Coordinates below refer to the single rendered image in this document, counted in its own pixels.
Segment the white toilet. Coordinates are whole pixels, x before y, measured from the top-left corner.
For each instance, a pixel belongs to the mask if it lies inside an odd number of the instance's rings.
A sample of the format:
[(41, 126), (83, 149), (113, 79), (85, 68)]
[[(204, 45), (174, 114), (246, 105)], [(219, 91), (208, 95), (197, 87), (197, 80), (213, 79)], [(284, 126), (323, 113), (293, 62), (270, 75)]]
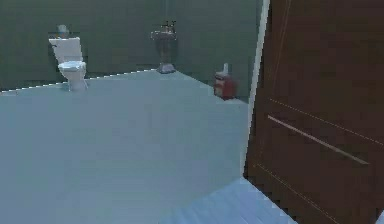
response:
[(50, 38), (49, 43), (58, 62), (57, 67), (62, 76), (67, 79), (69, 90), (85, 90), (87, 64), (83, 59), (80, 38)]

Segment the dark brown room door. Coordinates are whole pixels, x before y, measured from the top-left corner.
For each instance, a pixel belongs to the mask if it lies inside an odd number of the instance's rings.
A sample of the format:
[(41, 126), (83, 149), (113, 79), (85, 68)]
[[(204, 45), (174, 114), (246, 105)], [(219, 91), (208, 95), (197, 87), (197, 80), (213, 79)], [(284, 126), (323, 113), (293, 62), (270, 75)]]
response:
[(297, 224), (376, 224), (384, 212), (384, 0), (267, 0), (264, 24), (246, 178)]

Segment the grey pedestal sink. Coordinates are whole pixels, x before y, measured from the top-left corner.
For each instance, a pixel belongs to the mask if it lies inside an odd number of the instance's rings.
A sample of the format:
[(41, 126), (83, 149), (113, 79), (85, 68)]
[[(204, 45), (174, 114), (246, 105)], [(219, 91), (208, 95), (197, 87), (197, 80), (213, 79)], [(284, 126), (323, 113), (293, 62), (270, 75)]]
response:
[(151, 32), (151, 39), (155, 42), (156, 51), (160, 56), (159, 67), (156, 69), (161, 74), (174, 73), (173, 63), (177, 53), (177, 33), (175, 21), (167, 21), (160, 25), (161, 30)]

